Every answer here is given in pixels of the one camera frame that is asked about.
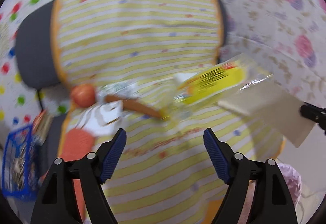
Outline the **orange knitted cloth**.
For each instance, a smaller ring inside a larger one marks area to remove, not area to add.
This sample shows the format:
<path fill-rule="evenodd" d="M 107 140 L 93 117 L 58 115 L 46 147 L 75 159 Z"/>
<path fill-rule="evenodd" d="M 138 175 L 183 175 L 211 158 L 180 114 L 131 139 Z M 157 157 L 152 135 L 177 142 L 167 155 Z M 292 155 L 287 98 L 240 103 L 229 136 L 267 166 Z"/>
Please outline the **orange knitted cloth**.
<path fill-rule="evenodd" d="M 64 135 L 64 141 L 59 146 L 57 157 L 63 158 L 64 161 L 79 160 L 92 150 L 94 143 L 95 137 L 90 132 L 78 128 L 70 129 Z M 74 179 L 74 191 L 81 219 L 84 220 L 85 202 L 81 182 L 78 179 Z"/>

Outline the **blue plastic basket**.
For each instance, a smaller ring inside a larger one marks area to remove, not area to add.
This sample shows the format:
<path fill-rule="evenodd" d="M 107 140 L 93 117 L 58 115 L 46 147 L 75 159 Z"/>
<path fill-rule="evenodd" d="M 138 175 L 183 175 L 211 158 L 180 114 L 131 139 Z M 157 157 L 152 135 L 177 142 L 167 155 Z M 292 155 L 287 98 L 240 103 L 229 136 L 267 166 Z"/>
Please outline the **blue plastic basket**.
<path fill-rule="evenodd" d="M 39 181 L 31 124 L 8 134 L 3 154 L 2 193 L 22 201 L 36 199 Z"/>

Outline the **floral wall sheet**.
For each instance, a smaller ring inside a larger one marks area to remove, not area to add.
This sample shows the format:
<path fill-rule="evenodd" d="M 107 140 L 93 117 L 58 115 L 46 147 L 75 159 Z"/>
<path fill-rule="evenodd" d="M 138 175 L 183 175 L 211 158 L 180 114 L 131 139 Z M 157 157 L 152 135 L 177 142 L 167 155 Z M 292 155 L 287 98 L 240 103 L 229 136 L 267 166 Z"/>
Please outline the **floral wall sheet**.
<path fill-rule="evenodd" d="M 223 61 L 244 53 L 299 99 L 325 106 L 324 0 L 223 0 Z"/>

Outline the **white paper scrap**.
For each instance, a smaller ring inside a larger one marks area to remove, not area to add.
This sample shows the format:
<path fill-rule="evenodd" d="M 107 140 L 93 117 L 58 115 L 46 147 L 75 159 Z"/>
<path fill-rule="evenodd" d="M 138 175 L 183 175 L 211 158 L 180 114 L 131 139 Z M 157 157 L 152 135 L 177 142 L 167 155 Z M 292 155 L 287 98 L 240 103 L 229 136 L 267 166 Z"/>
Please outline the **white paper scrap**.
<path fill-rule="evenodd" d="M 122 112 L 122 101 L 96 103 L 82 112 L 75 128 L 96 137 L 114 135 L 122 123 Z"/>

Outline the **small snack box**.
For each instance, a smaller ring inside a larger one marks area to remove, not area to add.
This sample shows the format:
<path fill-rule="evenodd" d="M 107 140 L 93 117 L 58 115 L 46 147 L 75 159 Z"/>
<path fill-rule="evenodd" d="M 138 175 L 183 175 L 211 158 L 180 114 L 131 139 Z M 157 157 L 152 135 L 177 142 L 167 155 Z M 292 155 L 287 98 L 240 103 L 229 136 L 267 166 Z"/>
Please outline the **small snack box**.
<path fill-rule="evenodd" d="M 49 133 L 54 116 L 47 110 L 43 110 L 33 121 L 32 136 L 34 141 L 42 145 Z"/>

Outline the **red apple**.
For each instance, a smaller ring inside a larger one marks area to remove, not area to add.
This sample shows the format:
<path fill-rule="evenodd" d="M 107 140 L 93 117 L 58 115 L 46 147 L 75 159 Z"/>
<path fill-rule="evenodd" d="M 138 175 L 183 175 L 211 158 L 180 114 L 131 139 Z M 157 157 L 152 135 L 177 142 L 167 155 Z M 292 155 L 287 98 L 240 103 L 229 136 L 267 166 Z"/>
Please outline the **red apple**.
<path fill-rule="evenodd" d="M 75 86 L 70 93 L 73 102 L 80 108 L 88 108 L 95 104 L 95 88 L 91 84 L 82 84 Z"/>

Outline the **white paper sheet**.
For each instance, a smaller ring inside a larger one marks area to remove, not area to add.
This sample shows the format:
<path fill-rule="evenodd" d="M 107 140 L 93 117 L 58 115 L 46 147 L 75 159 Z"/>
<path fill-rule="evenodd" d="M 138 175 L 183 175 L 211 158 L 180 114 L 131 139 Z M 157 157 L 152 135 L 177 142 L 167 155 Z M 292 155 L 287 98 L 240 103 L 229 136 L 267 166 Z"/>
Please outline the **white paper sheet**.
<path fill-rule="evenodd" d="M 313 121 L 300 114 L 303 101 L 268 80 L 229 93 L 218 104 L 243 116 L 260 118 L 296 148 L 302 145 L 315 126 Z"/>

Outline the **yellow clear plastic wrapper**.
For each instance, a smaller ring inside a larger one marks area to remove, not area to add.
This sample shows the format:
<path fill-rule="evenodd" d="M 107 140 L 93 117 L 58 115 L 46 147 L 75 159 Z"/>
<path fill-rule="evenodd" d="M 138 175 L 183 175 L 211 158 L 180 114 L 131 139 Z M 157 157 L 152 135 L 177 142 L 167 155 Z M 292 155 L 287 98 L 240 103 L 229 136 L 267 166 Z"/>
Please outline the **yellow clear plastic wrapper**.
<path fill-rule="evenodd" d="M 173 96 L 178 109 L 194 110 L 209 100 L 219 101 L 272 78 L 252 58 L 239 54 L 181 82 Z"/>

